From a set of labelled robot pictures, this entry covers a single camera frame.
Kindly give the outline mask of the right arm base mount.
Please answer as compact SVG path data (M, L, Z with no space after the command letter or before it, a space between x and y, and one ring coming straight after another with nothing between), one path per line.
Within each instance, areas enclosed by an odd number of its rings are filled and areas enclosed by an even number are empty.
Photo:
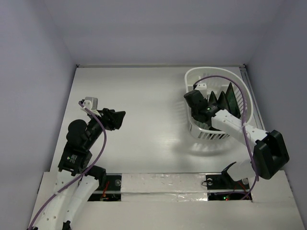
M207 174L201 185L207 189L209 201L241 200L250 190L248 178L233 181L222 174Z

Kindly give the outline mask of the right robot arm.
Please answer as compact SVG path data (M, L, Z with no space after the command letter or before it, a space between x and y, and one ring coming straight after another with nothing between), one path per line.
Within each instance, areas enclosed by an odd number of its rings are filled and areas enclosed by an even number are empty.
M232 137L245 145L250 154L248 160L235 161L223 169L213 185L233 189L243 178L269 180L288 163L289 155L280 132L267 132L242 123L244 111L238 106L232 85L218 97L211 92L205 98L201 91L192 90L184 94L184 99L193 120L190 132L194 138L222 147Z

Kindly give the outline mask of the light green speckled plate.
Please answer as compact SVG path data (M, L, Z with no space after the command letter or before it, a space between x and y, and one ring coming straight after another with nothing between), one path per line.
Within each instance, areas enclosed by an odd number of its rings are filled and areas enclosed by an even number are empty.
M235 92L234 92L232 83L229 83L225 95L226 95L226 99L227 99L228 104L229 104L229 109L228 109L229 113L236 118L240 118L241 113L240 113L240 109L238 107L238 103L237 103L237 100L236 100L236 96L235 96Z

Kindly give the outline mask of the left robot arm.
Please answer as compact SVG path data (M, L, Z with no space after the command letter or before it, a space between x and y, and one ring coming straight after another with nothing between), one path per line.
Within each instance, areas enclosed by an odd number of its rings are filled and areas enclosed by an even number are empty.
M85 111L89 122L78 119L69 124L53 194L33 217L30 230L73 229L93 192L107 186L106 170L90 163L90 149L101 134L120 129L126 113L107 108Z

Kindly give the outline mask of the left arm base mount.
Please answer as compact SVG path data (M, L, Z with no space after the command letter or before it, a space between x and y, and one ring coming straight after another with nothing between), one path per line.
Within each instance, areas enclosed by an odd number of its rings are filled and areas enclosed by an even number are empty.
M107 173L105 184L96 189L88 201L121 201L121 184L122 174Z

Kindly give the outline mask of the black floral square plate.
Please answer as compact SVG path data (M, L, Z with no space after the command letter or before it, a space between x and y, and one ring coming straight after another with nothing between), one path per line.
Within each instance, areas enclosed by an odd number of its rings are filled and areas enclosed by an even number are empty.
M212 111L218 111L219 110L218 100L216 98L214 91L211 91L210 97L208 99L208 106L209 106L210 110L212 110Z

